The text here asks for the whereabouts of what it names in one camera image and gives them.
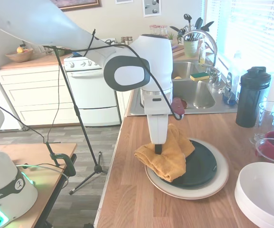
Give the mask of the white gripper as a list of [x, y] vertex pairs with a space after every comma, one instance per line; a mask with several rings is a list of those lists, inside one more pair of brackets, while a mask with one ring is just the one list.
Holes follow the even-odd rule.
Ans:
[[155, 154], [162, 153], [162, 144], [166, 142], [168, 115], [147, 115], [149, 134], [152, 144], [155, 144]]

